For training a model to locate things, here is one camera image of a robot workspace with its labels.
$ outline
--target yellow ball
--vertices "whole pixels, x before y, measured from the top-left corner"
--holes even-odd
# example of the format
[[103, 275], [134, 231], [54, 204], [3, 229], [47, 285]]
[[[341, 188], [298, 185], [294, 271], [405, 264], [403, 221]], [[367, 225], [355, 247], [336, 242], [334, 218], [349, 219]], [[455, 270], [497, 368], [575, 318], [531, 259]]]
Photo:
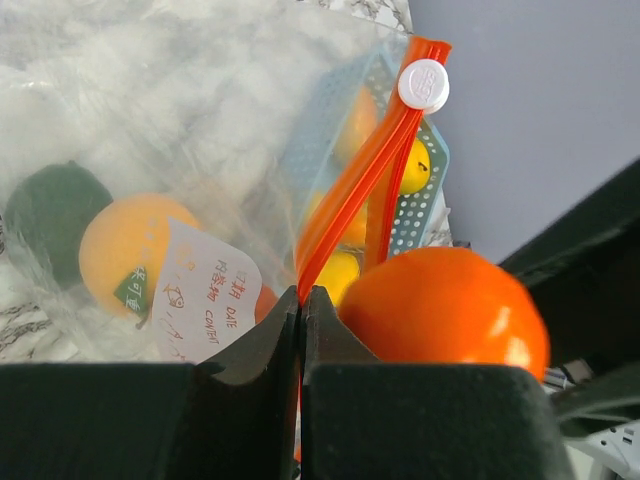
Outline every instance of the yellow ball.
[[340, 137], [333, 148], [341, 167], [348, 164], [378, 124], [378, 107], [368, 88], [362, 87]]
[[413, 141], [407, 166], [402, 175], [400, 195], [410, 195], [424, 188], [431, 175], [431, 160], [427, 148], [417, 138]]
[[[142, 315], [133, 303], [125, 306], [127, 296], [150, 307], [169, 246], [170, 217], [200, 228], [185, 207], [156, 193], [116, 200], [89, 224], [80, 245], [80, 273], [102, 308], [116, 315]], [[137, 280], [127, 284], [134, 272]], [[139, 295], [136, 284], [144, 286]]]
[[360, 265], [356, 257], [345, 252], [335, 252], [320, 272], [316, 285], [326, 288], [331, 302], [338, 306], [347, 288], [359, 275]]
[[[311, 215], [318, 208], [322, 201], [324, 194], [316, 192], [311, 198], [309, 208], [305, 215], [305, 222], [309, 222]], [[351, 223], [347, 227], [347, 230], [340, 239], [340, 245], [351, 248], [362, 248], [365, 245], [367, 239], [367, 205], [358, 210], [356, 216], [351, 220]]]

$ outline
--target paper label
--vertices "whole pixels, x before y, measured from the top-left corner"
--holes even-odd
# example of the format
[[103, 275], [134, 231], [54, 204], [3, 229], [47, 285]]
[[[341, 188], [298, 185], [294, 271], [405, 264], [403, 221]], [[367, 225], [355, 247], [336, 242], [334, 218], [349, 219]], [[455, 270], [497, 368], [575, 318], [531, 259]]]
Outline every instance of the paper label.
[[231, 245], [177, 220], [169, 228], [152, 328], [163, 360], [200, 363], [255, 325], [262, 276]]

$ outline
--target white plastic clip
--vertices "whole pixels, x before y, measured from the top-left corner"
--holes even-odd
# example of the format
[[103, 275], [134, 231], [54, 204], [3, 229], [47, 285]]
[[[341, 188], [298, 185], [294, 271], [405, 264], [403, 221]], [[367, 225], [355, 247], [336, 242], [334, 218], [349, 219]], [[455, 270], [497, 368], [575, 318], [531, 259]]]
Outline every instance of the white plastic clip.
[[409, 108], [431, 115], [449, 98], [449, 75], [436, 60], [417, 60], [400, 75], [398, 95]]

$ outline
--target marble surface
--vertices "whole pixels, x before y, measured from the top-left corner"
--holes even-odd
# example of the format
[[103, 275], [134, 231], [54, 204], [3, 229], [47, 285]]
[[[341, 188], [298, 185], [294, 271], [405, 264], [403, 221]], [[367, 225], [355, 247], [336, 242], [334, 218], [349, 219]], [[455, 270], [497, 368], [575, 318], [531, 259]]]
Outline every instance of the marble surface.
[[[411, 31], [407, 0], [306, 0], [306, 3]], [[440, 195], [432, 217], [434, 244], [450, 243], [447, 213]], [[0, 362], [84, 360], [71, 337], [58, 329], [34, 302], [28, 285], [22, 283], [3, 250], [0, 231]]]

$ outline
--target blue mesh tray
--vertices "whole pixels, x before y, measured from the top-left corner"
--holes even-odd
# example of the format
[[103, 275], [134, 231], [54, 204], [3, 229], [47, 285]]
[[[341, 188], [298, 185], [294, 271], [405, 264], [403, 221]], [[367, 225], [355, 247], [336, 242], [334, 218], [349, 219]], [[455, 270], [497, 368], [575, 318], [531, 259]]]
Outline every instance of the blue mesh tray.
[[[292, 218], [296, 231], [305, 220], [313, 194], [328, 190], [342, 171], [332, 159], [333, 147], [363, 85], [374, 96], [378, 119], [383, 117], [398, 71], [392, 58], [393, 53], [380, 47], [320, 79], [281, 163], [292, 204], [303, 206], [295, 209]], [[426, 118], [418, 138], [429, 151], [431, 175], [422, 190], [398, 198], [390, 255], [422, 246], [427, 240], [427, 226], [449, 165], [449, 149]]]

